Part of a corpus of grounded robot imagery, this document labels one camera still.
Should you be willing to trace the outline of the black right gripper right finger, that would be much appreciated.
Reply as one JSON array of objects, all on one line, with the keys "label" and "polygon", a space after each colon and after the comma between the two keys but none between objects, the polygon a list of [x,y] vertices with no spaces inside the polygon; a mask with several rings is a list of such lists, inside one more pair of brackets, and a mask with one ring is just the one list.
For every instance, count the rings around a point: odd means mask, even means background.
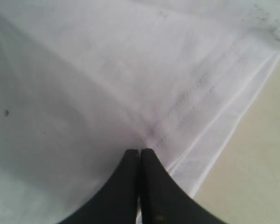
[{"label": "black right gripper right finger", "polygon": [[144,224],[196,224],[193,201],[173,181],[152,149],[140,160],[140,205]]}]

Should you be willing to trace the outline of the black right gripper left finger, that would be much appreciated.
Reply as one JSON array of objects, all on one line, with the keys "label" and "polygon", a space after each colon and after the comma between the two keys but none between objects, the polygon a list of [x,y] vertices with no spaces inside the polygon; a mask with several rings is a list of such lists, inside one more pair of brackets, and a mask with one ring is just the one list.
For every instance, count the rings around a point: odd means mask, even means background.
[{"label": "black right gripper left finger", "polygon": [[115,171],[103,187],[62,224],[134,224],[137,216],[140,155],[125,151]]}]

